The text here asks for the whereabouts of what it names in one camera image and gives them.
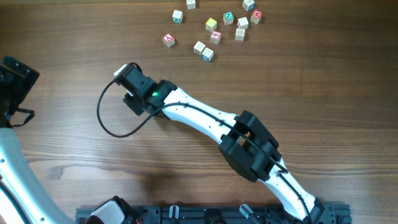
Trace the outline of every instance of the wooden toy block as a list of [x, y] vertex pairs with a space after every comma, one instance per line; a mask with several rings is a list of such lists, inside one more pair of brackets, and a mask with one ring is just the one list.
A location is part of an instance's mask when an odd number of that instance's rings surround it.
[[196, 9], [197, 8], [196, 0], [187, 0], [187, 8], [188, 9]]
[[173, 35], [171, 35], [171, 34], [169, 34], [169, 33], [167, 33], [166, 35], [164, 35], [164, 37], [163, 37], [163, 43], [164, 43], [166, 46], [171, 47], [171, 46], [175, 43], [175, 40], [174, 40]]
[[201, 55], [201, 53], [204, 51], [205, 48], [206, 48], [206, 45], [203, 44], [202, 42], [198, 41], [197, 44], [195, 44], [195, 46], [193, 47], [193, 51], [196, 54]]
[[238, 28], [247, 29], [249, 27], [249, 21], [246, 17], [238, 19]]
[[245, 29], [236, 28], [235, 40], [243, 41]]
[[230, 25], [234, 23], [234, 14], [232, 12], [226, 12], [223, 16], [225, 25]]
[[213, 31], [210, 35], [210, 42], [214, 44], [218, 44], [221, 40], [221, 32]]
[[244, 0], [243, 1], [243, 8], [247, 10], [247, 12], [254, 9], [254, 1], [253, 0]]
[[203, 60], [210, 62], [213, 55], [214, 55], [214, 52], [207, 47], [201, 54], [201, 57]]
[[173, 22], [182, 23], [182, 11], [174, 10], [174, 12], [173, 12]]
[[250, 21], [258, 24], [260, 22], [260, 19], [262, 17], [262, 12], [260, 10], [254, 10], [253, 14], [251, 15]]
[[217, 28], [217, 21], [214, 19], [210, 18], [206, 22], [206, 30], [213, 32]]

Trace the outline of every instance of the black bracket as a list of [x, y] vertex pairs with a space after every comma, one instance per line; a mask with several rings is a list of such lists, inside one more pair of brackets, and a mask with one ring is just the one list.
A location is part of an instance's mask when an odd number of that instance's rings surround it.
[[243, 111], [236, 118], [234, 129], [242, 134], [249, 133], [248, 138], [262, 151], [259, 152], [248, 142], [242, 145], [239, 143], [240, 136], [234, 132], [224, 135], [218, 147], [228, 164], [242, 177], [251, 182], [257, 179], [266, 181], [269, 179], [269, 172], [273, 163], [264, 153], [268, 154], [275, 161], [280, 161], [281, 155], [277, 151], [279, 144], [260, 120], [252, 113]]

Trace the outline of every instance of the wooden table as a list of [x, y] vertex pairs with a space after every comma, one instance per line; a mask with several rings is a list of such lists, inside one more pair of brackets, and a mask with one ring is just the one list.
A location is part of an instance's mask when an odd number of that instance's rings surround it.
[[[241, 1], [0, 7], [0, 55], [41, 73], [21, 105], [36, 111], [16, 129], [24, 154], [71, 218], [113, 195], [131, 205], [279, 203], [262, 184], [233, 171], [204, 134], [152, 119], [116, 139], [95, 108], [113, 72], [137, 62], [223, 111], [251, 111], [279, 141], [287, 167], [323, 201], [351, 205], [354, 223], [396, 223], [398, 211], [398, 5], [394, 1], [258, 1], [261, 23], [234, 40]], [[174, 24], [174, 9], [183, 23]], [[233, 11], [235, 23], [223, 24]], [[223, 33], [205, 30], [209, 17]], [[176, 44], [168, 48], [162, 36]], [[210, 63], [193, 53], [201, 41]], [[145, 117], [112, 86], [101, 105], [110, 130]], [[13, 122], [22, 121], [16, 116]]]

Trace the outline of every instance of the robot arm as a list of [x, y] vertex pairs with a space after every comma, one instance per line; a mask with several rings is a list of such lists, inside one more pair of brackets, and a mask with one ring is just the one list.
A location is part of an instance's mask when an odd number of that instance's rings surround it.
[[[143, 75], [135, 63], [124, 65], [114, 76], [114, 82], [128, 92], [124, 98], [125, 104], [137, 115], [143, 111], [155, 113], [156, 116], [183, 122], [206, 134], [219, 144], [221, 153], [237, 173], [251, 182], [258, 180], [264, 183], [282, 202], [287, 213], [301, 221], [308, 216], [311, 220], [319, 218], [324, 209], [322, 204], [286, 172], [284, 161], [277, 151], [278, 142], [252, 113], [244, 111], [238, 116], [214, 109], [193, 99], [169, 81], [162, 80], [157, 84]], [[237, 133], [249, 133], [248, 140], [251, 142], [245, 141], [240, 145], [238, 140], [244, 136]]]
[[8, 223], [71, 223], [30, 169], [9, 120], [39, 73], [12, 57], [0, 65], [0, 214]]
[[[188, 103], [190, 105], [199, 107], [214, 116], [217, 116], [219, 119], [225, 121], [230, 126], [234, 126], [236, 124], [235, 118], [238, 118], [236, 114], [225, 113], [223, 111], [216, 110], [204, 103], [201, 103], [191, 96], [187, 95], [181, 88], [177, 88], [174, 91], [171, 91], [170, 94], [164, 100], [164, 103]], [[164, 115], [173, 121], [183, 122], [198, 131], [206, 134], [213, 140], [215, 140], [218, 144], [221, 144], [223, 140], [221, 139], [223, 136], [227, 136], [231, 130], [225, 125], [220, 125], [219, 122], [213, 120], [209, 116], [189, 107], [181, 106], [169, 106], [164, 108]], [[280, 158], [279, 163], [285, 167], [284, 161]], [[282, 202], [286, 212], [291, 214], [293, 217], [304, 220], [306, 217], [305, 209], [303, 207], [302, 202], [297, 197], [297, 194], [290, 188], [286, 182], [284, 182], [279, 177], [279, 171], [281, 169], [277, 166], [273, 166], [269, 171], [269, 178], [267, 180], [259, 180], [264, 183], [271, 191], [274, 193], [278, 199]], [[315, 197], [308, 192], [306, 192], [300, 184], [292, 177], [292, 174], [283, 174], [284, 177], [292, 184], [293, 188], [303, 197], [305, 204], [309, 211], [315, 205]]]

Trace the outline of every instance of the black clamp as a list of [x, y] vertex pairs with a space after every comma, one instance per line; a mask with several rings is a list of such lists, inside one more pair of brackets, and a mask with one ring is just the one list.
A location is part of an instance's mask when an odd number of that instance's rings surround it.
[[249, 133], [249, 139], [262, 151], [259, 152], [248, 142], [239, 143], [240, 136], [232, 131], [224, 135], [218, 147], [228, 164], [242, 177], [256, 182], [257, 179], [267, 181], [274, 164], [264, 155], [268, 154], [275, 161], [280, 161], [281, 154], [277, 151], [279, 143], [260, 120], [252, 113], [243, 111], [236, 117], [234, 129], [242, 134]]
[[[124, 95], [123, 102], [140, 116], [144, 111], [153, 113], [164, 105], [164, 100], [177, 86], [170, 81], [161, 80], [156, 83], [151, 77], [142, 73], [138, 64], [131, 62], [127, 64], [114, 78], [118, 85], [122, 85], [130, 93]], [[165, 117], [160, 112], [156, 116]]]

